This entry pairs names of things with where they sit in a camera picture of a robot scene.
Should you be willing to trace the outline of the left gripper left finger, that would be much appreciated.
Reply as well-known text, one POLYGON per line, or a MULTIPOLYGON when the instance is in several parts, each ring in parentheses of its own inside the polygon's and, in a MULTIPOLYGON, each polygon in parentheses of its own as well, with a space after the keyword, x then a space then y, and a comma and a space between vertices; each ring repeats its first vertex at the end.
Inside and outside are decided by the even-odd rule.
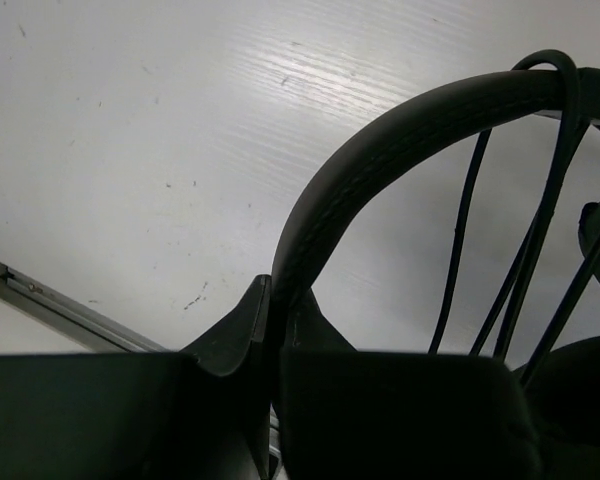
POLYGON ((0 479, 266 479, 271 279, 182 350, 0 355, 0 479))

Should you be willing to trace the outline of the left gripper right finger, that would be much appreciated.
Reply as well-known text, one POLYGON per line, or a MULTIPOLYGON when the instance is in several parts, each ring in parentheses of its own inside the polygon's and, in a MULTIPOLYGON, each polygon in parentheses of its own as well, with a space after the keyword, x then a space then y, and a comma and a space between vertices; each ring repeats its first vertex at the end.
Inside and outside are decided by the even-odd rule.
POLYGON ((282 460, 292 479, 538 479, 514 375, 475 356, 354 349, 307 295, 280 352, 282 460))

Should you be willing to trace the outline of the black headset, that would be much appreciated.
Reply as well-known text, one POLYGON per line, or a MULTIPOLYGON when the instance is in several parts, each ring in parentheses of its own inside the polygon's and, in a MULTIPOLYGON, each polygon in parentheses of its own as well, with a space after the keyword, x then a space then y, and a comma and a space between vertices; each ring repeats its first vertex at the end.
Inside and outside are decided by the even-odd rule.
MULTIPOLYGON (((497 328, 494 354, 503 358, 567 170, 587 129, 600 130, 600 69, 578 68, 557 51, 542 51, 510 71, 422 94, 374 120, 337 150, 305 188, 284 226, 272 267, 273 317, 287 324, 349 224, 373 197, 439 151, 475 136, 433 336, 433 343, 439 344, 490 134, 499 125, 552 112, 559 115, 560 128, 538 210, 474 343, 481 348, 490 330, 497 328)), ((600 338, 564 348, 555 345, 584 287, 591 279, 600 283, 600 201, 583 208, 578 238, 584 264, 523 368, 521 381, 541 423, 553 435, 600 446, 600 338)))

